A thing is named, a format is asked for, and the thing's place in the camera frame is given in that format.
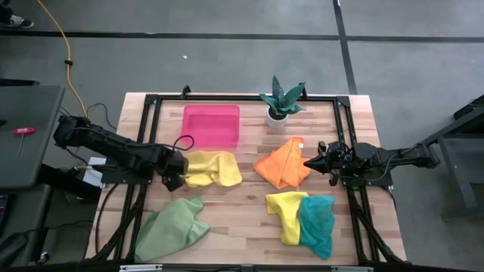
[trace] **pink plastic bin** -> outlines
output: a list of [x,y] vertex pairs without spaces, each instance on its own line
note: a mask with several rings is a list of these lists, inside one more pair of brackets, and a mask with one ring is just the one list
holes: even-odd
[[[195,147],[236,147],[240,109],[236,105],[190,105],[183,112],[181,135],[191,135]],[[191,139],[183,138],[189,145]]]

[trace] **concrete floor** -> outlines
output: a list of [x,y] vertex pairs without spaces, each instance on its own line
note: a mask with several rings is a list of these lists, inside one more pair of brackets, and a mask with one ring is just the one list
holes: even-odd
[[[474,0],[340,0],[346,33],[367,36],[484,36],[484,2]],[[65,29],[117,32],[263,33],[336,35],[331,0],[49,0]],[[17,14],[55,30],[33,1],[13,1]],[[268,91],[306,81],[313,94],[348,94],[338,41],[220,39],[70,39],[73,75],[86,105],[105,103],[117,123],[127,91]],[[482,94],[484,44],[350,42],[356,87],[371,96],[385,148],[409,147],[451,121],[451,114]],[[0,78],[65,86],[65,45],[59,38],[0,38]],[[67,93],[64,107],[80,114]],[[105,127],[101,109],[92,118]],[[79,155],[92,155],[81,149]],[[45,162],[76,163],[49,146]],[[408,260],[415,264],[483,270],[484,220],[444,223],[458,193],[445,168],[393,170],[397,212]],[[49,222],[93,215],[89,204],[57,196]],[[79,209],[82,212],[66,210]],[[80,259],[85,240],[59,233],[49,243],[53,262]]]

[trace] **potted plant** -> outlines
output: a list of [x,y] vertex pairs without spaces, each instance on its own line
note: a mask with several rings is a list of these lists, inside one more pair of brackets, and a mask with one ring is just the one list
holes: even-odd
[[272,78],[272,97],[265,94],[259,96],[269,105],[265,121],[272,128],[282,128],[286,125],[287,117],[290,114],[304,110],[296,105],[297,99],[301,96],[304,89],[304,82],[290,89],[286,94],[279,84],[278,78]]

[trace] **sneaker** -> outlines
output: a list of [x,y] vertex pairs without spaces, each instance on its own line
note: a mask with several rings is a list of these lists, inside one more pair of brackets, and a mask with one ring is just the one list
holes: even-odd
[[5,24],[8,27],[20,27],[21,29],[29,29],[34,26],[31,20],[23,19],[20,16],[12,15],[10,17],[9,23]]

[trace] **wooden table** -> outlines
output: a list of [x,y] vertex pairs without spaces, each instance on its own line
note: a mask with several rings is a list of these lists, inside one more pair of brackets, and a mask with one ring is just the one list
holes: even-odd
[[[117,133],[135,140],[141,120],[145,93],[128,93],[118,124]],[[359,142],[379,146],[377,128],[371,110],[370,98],[366,95],[350,96],[352,115]],[[331,187],[328,175],[312,171],[298,188],[287,187],[278,190],[254,172],[257,160],[279,148],[292,136],[304,138],[302,155],[312,158],[317,155],[319,141],[330,143],[337,140],[333,106],[325,102],[301,102],[306,111],[297,113],[287,120],[282,131],[269,128],[265,124],[267,106],[258,101],[164,101],[161,107],[157,143],[172,144],[180,135],[183,109],[188,104],[237,104],[240,107],[240,141],[238,147],[225,148],[235,154],[243,182],[235,187],[189,188],[186,185],[170,193],[156,176],[149,186],[144,205],[144,216],[149,211],[161,210],[165,203],[174,199],[202,196],[204,210],[198,218],[211,228],[209,233],[191,248],[176,252],[156,263],[189,264],[357,264],[355,241],[349,214],[346,190],[341,184]],[[344,111],[342,120],[346,120]],[[148,120],[152,120],[153,110]],[[147,124],[146,141],[150,122]],[[126,185],[119,185],[108,199],[101,217],[99,241],[103,246],[119,224]],[[99,206],[109,188],[103,190]],[[323,261],[309,249],[302,246],[286,246],[280,241],[281,223],[277,215],[267,215],[265,195],[288,190],[307,192],[309,195],[324,194],[335,196],[333,207],[336,223],[333,230],[333,254]],[[374,226],[388,246],[402,259],[405,259],[395,207],[389,194],[379,187],[369,187],[368,197]],[[131,228],[126,232],[123,254],[128,250]],[[365,252],[370,256],[368,237],[362,231]],[[94,231],[91,233],[86,258],[93,256]]]

